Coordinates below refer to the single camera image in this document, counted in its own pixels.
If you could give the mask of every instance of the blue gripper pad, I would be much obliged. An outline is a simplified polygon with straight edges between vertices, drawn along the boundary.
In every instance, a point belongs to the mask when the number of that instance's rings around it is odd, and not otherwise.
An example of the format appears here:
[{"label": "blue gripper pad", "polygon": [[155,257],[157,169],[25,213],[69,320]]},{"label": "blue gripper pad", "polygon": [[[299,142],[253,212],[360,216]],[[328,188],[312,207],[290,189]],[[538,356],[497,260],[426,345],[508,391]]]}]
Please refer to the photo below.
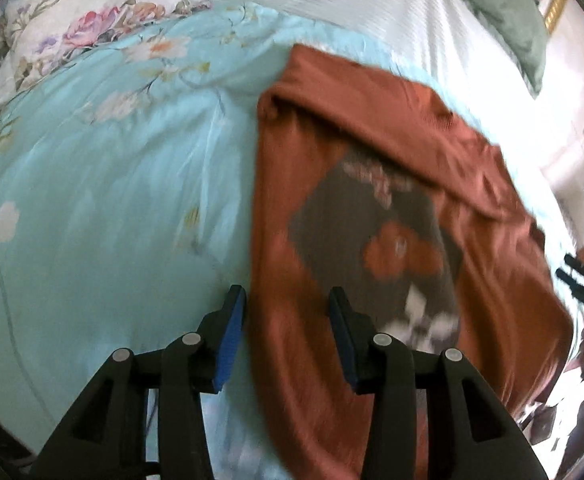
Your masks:
[{"label": "blue gripper pad", "polygon": [[345,381],[358,395],[376,391],[384,371],[378,360],[369,355],[369,346],[376,334],[372,320],[352,309],[345,291],[339,286],[329,292],[328,316]]},{"label": "blue gripper pad", "polygon": [[214,358],[211,393],[219,393],[230,378],[234,358],[241,341],[245,317],[246,294],[241,285],[232,285],[220,310],[207,314],[197,333],[203,338],[205,350]]}]

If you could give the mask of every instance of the bedding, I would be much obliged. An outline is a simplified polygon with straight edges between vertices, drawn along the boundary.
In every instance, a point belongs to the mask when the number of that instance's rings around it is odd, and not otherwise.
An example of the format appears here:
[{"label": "bedding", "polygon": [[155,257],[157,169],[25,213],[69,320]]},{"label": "bedding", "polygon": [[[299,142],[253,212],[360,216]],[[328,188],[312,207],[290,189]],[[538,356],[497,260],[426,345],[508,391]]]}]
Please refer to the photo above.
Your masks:
[{"label": "bedding", "polygon": [[[196,328],[231,283],[249,283],[256,104],[295,43],[427,84],[501,142],[550,266],[562,261],[556,201],[507,130],[485,129],[386,44],[234,2],[150,25],[72,59],[0,114],[0,421],[31,449],[112,349],[160,348]],[[289,478],[244,344],[203,412],[216,478]]]},{"label": "bedding", "polygon": [[10,47],[0,69],[0,102],[94,44],[207,7],[209,0],[0,0]]}]

